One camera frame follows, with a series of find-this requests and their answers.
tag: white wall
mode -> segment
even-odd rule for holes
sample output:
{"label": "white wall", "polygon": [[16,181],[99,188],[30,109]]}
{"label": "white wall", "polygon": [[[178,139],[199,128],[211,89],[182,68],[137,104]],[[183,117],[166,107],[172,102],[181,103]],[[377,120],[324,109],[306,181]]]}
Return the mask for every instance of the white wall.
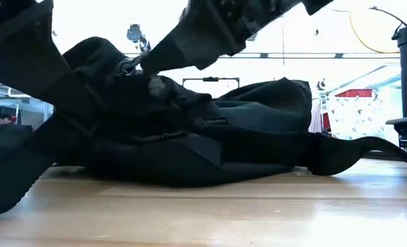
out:
{"label": "white wall", "polygon": [[21,124],[32,126],[37,129],[43,124],[43,113],[35,113],[28,110],[21,111]]}

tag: shoulder strap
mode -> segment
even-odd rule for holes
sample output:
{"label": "shoulder strap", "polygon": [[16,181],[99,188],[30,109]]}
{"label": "shoulder strap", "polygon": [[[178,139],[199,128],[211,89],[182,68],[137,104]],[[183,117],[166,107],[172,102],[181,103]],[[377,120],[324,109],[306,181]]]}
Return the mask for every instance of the shoulder strap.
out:
{"label": "shoulder strap", "polygon": [[224,155],[235,161],[296,165],[307,167],[320,176],[344,172],[373,150],[407,162],[407,152],[377,137],[346,141],[321,133],[272,134],[233,126],[217,126],[201,134],[221,141],[226,152]]}
{"label": "shoulder strap", "polygon": [[83,140],[67,121],[52,116],[18,148],[0,157],[0,213],[13,208],[35,181]]}

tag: black fabric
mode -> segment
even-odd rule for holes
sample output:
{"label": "black fabric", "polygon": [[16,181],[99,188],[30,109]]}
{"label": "black fabric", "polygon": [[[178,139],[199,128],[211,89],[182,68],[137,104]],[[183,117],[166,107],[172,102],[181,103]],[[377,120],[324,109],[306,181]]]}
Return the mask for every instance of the black fabric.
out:
{"label": "black fabric", "polygon": [[0,24],[35,4],[35,0],[0,0]]}
{"label": "black fabric", "polygon": [[4,2],[1,10],[12,8],[8,15],[0,13],[5,20],[0,25],[0,82],[54,104],[60,111],[90,117],[96,111],[92,96],[51,38],[53,1]]}
{"label": "black fabric", "polygon": [[[98,38],[89,42],[109,44]],[[118,54],[108,48],[108,54]],[[95,74],[88,63],[82,68]],[[309,133],[312,96],[307,82],[261,82],[211,101],[169,78],[160,79],[164,85],[155,94],[150,89],[153,79],[144,75],[117,77],[106,87],[99,82],[111,115],[119,119],[103,123],[104,131],[80,155],[82,164],[113,179],[207,186],[288,172],[294,166],[334,175],[370,150],[407,162],[407,153],[383,139],[343,141]],[[134,138],[178,130],[187,134],[143,143]]]}
{"label": "black fabric", "polygon": [[14,207],[55,161],[81,145],[81,135],[51,117],[31,135],[30,126],[0,126],[0,213]]}

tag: black backpack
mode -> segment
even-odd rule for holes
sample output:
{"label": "black backpack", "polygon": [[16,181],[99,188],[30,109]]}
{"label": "black backpack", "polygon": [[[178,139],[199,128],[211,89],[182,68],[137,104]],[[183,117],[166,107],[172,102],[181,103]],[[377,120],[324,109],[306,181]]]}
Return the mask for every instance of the black backpack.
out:
{"label": "black backpack", "polygon": [[52,1],[0,25],[0,82],[44,100],[55,113],[0,155],[0,213],[57,162],[113,179],[180,187],[234,183],[308,168],[331,176],[371,150],[407,162],[375,137],[309,133],[308,83],[283,78],[218,98],[148,76],[110,42],[93,37],[61,56],[51,40]]}

